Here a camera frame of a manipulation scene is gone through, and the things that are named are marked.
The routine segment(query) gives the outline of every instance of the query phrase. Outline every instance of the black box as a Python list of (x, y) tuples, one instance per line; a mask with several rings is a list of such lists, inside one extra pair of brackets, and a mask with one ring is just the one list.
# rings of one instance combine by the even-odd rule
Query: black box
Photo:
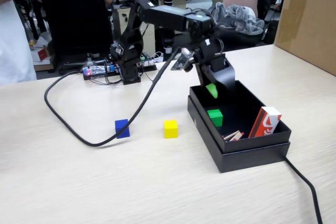
[[(234, 95), (213, 98), (206, 88), (190, 87), (188, 111), (221, 173), (283, 161), (290, 145), (291, 130), (280, 120), (272, 135), (248, 138), (259, 110), (265, 106), (236, 81)], [(207, 111), (220, 109), (223, 126), (215, 127)], [(244, 132), (239, 141), (223, 137)]]

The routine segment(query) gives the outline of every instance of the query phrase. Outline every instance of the robotic arm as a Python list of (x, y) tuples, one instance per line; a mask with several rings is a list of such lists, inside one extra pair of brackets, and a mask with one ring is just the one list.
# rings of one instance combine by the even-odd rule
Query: robotic arm
[(142, 22), (189, 33), (195, 50), (182, 50), (182, 56), (178, 58), (172, 70), (190, 71), (194, 64), (201, 86), (213, 83), (217, 87), (224, 86), (227, 90), (234, 89), (235, 71), (225, 58), (224, 45), (217, 39), (213, 19), (197, 15), (190, 10), (165, 5), (155, 6), (150, 0), (135, 0), (126, 30), (118, 44), (111, 47), (110, 60), (120, 66), (124, 79), (139, 78), (137, 63), (140, 62), (143, 49), (140, 33)]

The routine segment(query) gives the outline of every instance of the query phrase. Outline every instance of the red and white box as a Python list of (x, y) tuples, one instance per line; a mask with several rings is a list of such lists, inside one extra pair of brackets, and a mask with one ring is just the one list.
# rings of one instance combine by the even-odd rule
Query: red and white box
[(261, 107), (248, 137), (273, 134), (281, 116), (281, 113), (274, 107)]
[(30, 53), (33, 61), (43, 61), (48, 56), (44, 48), (32, 48)]

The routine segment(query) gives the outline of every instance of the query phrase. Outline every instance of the green cube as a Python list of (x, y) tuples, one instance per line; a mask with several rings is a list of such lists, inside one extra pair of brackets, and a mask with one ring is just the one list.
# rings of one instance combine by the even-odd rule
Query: green cube
[(221, 127), (223, 125), (223, 115), (220, 110), (208, 110), (208, 114), (216, 127)]

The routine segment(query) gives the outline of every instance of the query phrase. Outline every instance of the green object in gripper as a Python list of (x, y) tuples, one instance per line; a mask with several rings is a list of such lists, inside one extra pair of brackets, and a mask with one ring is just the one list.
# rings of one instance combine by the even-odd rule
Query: green object in gripper
[(207, 112), (216, 127), (221, 127), (223, 125), (223, 115), (220, 110), (208, 110)]
[(208, 91), (210, 92), (210, 94), (211, 94), (214, 98), (217, 98), (217, 97), (218, 97), (217, 88), (216, 88), (216, 86), (215, 86), (213, 83), (211, 83), (211, 84), (209, 84), (209, 85), (207, 85), (207, 86), (205, 86), (205, 87), (208, 89)]

